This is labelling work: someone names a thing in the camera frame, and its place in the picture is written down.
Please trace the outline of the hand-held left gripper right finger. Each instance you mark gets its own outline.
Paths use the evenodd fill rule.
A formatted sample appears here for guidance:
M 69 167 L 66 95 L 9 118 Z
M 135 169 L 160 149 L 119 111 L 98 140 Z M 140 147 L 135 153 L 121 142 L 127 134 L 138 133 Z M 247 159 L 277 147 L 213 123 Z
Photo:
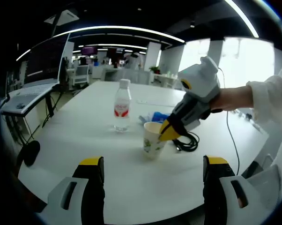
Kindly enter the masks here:
M 260 225 L 265 206 L 257 190 L 221 157 L 203 157 L 205 225 Z

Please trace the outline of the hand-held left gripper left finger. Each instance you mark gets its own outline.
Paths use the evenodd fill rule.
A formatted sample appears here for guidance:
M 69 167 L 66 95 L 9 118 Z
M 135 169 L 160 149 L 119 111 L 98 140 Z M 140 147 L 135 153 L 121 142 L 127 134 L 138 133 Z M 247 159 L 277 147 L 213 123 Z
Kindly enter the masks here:
M 48 225 L 104 224 L 104 158 L 81 161 L 48 194 Z

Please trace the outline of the person's right hand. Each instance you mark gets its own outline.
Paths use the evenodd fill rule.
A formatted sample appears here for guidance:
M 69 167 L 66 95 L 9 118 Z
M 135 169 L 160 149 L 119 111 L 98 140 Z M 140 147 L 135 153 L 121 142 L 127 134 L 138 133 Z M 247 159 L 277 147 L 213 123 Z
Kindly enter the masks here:
M 253 108 L 253 95 L 250 86 L 220 89 L 210 101 L 211 110 L 233 111 L 238 108 Z

